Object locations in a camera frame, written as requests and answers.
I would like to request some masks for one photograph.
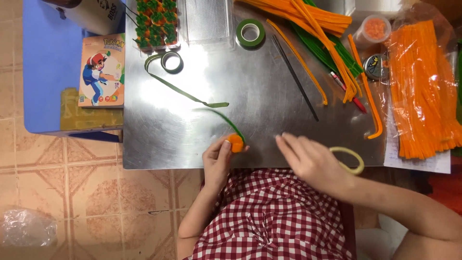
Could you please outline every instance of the metal table surface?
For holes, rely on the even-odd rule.
[[[180,22],[183,1],[178,0]],[[134,0],[128,0],[128,6],[134,5]],[[350,148],[361,155],[366,166],[383,165],[385,134],[372,140],[365,138],[375,132],[367,98],[360,98],[367,114],[362,114],[354,103],[343,104],[344,92],[330,77],[328,69],[298,40],[287,23],[273,20],[299,50],[323,87],[328,98],[328,105],[323,105],[321,94],[295,55],[290,55],[292,52],[284,40],[266,23],[268,17],[274,18],[247,4],[235,2],[230,20],[232,30],[243,19],[261,21],[266,39],[260,48],[243,49],[234,42],[234,33],[229,36],[228,43],[188,44],[185,41],[178,50],[184,60],[184,69],[180,73],[168,74],[160,67],[160,61],[154,61],[149,70],[207,103],[230,103],[218,110],[236,124],[250,146],[247,153],[233,158],[232,167],[288,167],[274,141],[275,135],[284,131],[305,135],[328,147]],[[127,41],[136,38],[134,27],[127,19]],[[352,24],[347,34],[358,27],[359,24]],[[319,122],[314,120],[271,40],[275,33],[315,108]],[[128,43],[123,167],[202,168],[202,153],[211,142],[231,133],[232,129],[212,113],[193,111],[204,106],[174,92],[146,73],[143,65],[147,57]],[[378,102],[380,88],[371,85],[371,89]],[[357,164],[352,156],[343,153],[336,156],[347,165]]]

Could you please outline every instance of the handwritten note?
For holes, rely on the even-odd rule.
[[[395,119],[393,118],[393,113],[390,107],[388,107],[387,126],[387,145],[385,147],[384,166],[435,173],[451,172],[451,156],[449,150],[442,153],[437,152],[436,156],[427,158],[426,160],[405,160],[398,156],[399,137],[398,131],[395,127]]]

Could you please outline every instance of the red pen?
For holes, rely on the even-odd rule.
[[[343,91],[346,92],[347,87],[345,86],[345,84],[343,84],[342,80],[337,75],[335,75],[333,71],[331,71],[330,74],[334,78],[334,80],[337,82],[337,84],[339,84],[339,86],[342,87]],[[361,104],[361,101],[359,99],[354,97],[352,101],[356,104],[359,110],[361,110],[361,112],[363,112],[364,114],[367,114],[366,108],[363,106],[363,104]]]

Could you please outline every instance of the hand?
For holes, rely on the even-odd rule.
[[[276,136],[276,144],[295,175],[316,190],[334,197],[353,185],[355,177],[322,144],[288,133]]]
[[[231,161],[231,143],[228,136],[223,136],[202,154],[204,162],[205,186],[204,189],[218,194],[228,181]]]

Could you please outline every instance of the gingham fabric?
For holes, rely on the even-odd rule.
[[[292,170],[234,172],[188,259],[351,260],[337,201]]]

